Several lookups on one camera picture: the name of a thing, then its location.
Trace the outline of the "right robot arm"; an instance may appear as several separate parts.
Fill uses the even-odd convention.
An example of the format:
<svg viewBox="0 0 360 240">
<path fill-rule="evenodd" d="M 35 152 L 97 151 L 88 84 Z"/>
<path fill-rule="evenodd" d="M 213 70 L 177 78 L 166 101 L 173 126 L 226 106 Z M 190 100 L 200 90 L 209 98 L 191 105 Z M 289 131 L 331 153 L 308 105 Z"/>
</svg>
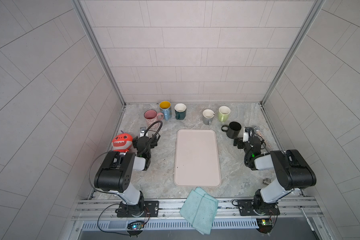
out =
<svg viewBox="0 0 360 240">
<path fill-rule="evenodd" d="M 242 138 L 234 138 L 234 146 L 245 152 L 245 166 L 252 171 L 275 170 L 276 178 L 258 189 L 252 200 L 232 200 L 241 216 L 278 216 L 278 201 L 295 189 L 303 190 L 317 183 L 309 164 L 298 150 L 261 153 L 265 143 L 252 127 L 246 127 Z"/>
</svg>

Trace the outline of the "light green mug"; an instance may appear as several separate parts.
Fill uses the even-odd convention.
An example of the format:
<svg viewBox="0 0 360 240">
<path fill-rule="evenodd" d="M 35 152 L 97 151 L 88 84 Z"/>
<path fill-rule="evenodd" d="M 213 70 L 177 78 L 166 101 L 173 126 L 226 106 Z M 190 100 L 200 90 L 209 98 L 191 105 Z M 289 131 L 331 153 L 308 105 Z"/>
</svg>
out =
<svg viewBox="0 0 360 240">
<path fill-rule="evenodd" d="M 219 107 L 219 112 L 218 112 L 219 121 L 221 123 L 224 123 L 225 121 L 227 121 L 230 113 L 231 113 L 231 109 L 229 107 L 227 107 L 227 106 Z"/>
</svg>

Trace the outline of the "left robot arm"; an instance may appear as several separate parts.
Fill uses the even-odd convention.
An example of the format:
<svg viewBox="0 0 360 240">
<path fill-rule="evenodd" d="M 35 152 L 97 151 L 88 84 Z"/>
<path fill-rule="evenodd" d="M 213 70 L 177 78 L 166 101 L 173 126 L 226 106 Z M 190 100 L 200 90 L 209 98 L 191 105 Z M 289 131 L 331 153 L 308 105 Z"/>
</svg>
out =
<svg viewBox="0 0 360 240">
<path fill-rule="evenodd" d="M 158 216 L 159 202 L 146 201 L 143 192 L 131 184 L 131 179 L 133 171 L 146 171 L 149 168 L 151 149 L 158 145 L 162 126 L 162 121 L 153 122 L 141 137 L 119 134 L 112 141 L 112 150 L 100 154 L 105 158 L 94 179 L 89 182 L 94 190 L 122 199 L 115 210 L 118 218 L 139 218 L 144 214 L 148 217 Z"/>
</svg>

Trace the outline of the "pink glass mug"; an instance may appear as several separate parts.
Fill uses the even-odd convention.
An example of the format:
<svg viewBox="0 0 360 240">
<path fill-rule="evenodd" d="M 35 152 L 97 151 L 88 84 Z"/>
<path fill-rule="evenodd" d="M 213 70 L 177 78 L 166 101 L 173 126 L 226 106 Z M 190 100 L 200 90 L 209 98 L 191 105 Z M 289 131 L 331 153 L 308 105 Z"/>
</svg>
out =
<svg viewBox="0 0 360 240">
<path fill-rule="evenodd" d="M 156 121 L 162 121 L 164 119 L 163 113 L 158 113 L 156 110 L 147 110 L 144 113 L 147 126 L 151 126 Z"/>
</svg>

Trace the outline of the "black mug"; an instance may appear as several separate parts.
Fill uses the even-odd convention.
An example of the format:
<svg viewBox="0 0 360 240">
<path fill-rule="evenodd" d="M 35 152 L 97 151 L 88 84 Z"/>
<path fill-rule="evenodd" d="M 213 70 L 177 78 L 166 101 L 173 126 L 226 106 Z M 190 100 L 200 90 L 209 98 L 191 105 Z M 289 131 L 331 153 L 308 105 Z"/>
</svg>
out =
<svg viewBox="0 0 360 240">
<path fill-rule="evenodd" d="M 237 138 L 242 126 L 238 122 L 230 122 L 228 125 L 223 125 L 221 130 L 226 133 L 227 137 L 230 139 Z"/>
</svg>

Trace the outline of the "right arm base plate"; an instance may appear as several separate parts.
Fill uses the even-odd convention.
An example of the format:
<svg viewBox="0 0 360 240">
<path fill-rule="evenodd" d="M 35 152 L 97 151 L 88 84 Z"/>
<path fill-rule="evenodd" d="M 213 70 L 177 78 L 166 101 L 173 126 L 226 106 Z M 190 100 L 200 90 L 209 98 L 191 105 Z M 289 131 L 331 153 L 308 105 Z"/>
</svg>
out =
<svg viewBox="0 0 360 240">
<path fill-rule="evenodd" d="M 278 216 L 277 204 L 268 204 L 262 200 L 232 200 L 232 205 L 239 209 L 241 216 Z"/>
</svg>

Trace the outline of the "dark green mug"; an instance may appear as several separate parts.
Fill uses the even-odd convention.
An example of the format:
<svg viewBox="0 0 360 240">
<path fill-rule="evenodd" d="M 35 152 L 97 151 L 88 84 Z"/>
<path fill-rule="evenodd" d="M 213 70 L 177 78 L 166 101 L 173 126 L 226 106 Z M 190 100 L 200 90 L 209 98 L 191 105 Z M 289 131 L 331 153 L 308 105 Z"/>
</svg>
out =
<svg viewBox="0 0 360 240">
<path fill-rule="evenodd" d="M 176 120 L 184 120 L 187 114 L 187 106 L 179 103 L 175 105 L 175 118 Z"/>
</svg>

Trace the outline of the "light blue butterfly mug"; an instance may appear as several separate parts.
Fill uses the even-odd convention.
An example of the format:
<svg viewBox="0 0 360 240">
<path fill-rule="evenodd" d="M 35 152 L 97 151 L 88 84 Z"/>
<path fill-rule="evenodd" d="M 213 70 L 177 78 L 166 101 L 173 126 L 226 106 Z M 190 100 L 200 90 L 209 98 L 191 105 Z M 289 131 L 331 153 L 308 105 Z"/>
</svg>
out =
<svg viewBox="0 0 360 240">
<path fill-rule="evenodd" d="M 172 117 L 171 103 L 163 101 L 159 105 L 161 112 L 164 114 L 164 119 L 168 121 Z"/>
</svg>

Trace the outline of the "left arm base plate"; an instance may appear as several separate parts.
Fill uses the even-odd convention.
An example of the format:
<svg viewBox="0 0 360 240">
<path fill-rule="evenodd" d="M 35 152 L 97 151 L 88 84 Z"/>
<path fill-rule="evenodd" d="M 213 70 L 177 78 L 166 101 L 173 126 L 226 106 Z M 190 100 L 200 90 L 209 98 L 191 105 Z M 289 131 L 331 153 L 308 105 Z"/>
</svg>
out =
<svg viewBox="0 0 360 240">
<path fill-rule="evenodd" d="M 147 217 L 157 217 L 159 211 L 159 201 L 144 201 L 140 202 L 137 205 L 126 205 L 123 202 L 120 202 L 120 206 L 115 210 L 118 218 L 142 218 Z"/>
</svg>

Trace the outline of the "grey mug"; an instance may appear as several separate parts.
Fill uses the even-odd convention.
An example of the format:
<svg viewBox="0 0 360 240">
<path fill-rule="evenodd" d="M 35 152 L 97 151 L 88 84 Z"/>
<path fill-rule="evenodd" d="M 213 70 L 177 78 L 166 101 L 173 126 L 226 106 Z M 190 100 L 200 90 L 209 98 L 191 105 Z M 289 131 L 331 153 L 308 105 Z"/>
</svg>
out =
<svg viewBox="0 0 360 240">
<path fill-rule="evenodd" d="M 210 109 L 206 109 L 203 111 L 203 123 L 205 125 L 210 126 L 212 124 L 212 121 L 214 119 L 215 112 Z"/>
</svg>

